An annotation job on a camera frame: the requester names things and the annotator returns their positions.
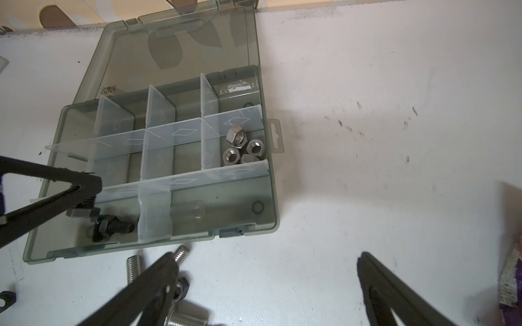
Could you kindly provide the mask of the black bolt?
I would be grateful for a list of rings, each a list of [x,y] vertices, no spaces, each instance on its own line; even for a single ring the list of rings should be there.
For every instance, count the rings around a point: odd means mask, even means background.
[[[66,216],[71,218],[96,218],[100,216],[100,208],[95,206],[97,197],[87,198],[76,206],[66,211]]]
[[[130,234],[135,229],[132,221],[119,220],[115,215],[100,215],[95,220],[92,231],[92,242],[99,243],[114,234]]]
[[[186,277],[179,277],[173,295],[173,301],[179,302],[183,300],[190,288],[190,283]]]

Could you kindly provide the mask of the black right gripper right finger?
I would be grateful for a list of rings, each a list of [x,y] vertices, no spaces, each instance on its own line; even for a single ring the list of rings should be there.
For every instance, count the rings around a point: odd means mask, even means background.
[[[358,258],[357,272],[371,325],[452,325],[369,252]]]

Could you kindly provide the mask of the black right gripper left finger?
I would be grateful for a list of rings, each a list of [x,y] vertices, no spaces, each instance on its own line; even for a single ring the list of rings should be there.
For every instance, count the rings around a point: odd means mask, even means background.
[[[164,254],[81,325],[164,325],[173,301],[179,266]]]

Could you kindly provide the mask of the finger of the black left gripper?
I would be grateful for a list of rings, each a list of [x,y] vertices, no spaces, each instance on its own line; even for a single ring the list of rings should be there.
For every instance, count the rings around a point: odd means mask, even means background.
[[[100,177],[66,168],[49,167],[14,158],[1,157],[1,176],[23,175],[70,183],[70,188],[31,205],[7,213],[1,195],[1,247],[14,242],[66,210],[95,197],[102,191]]]

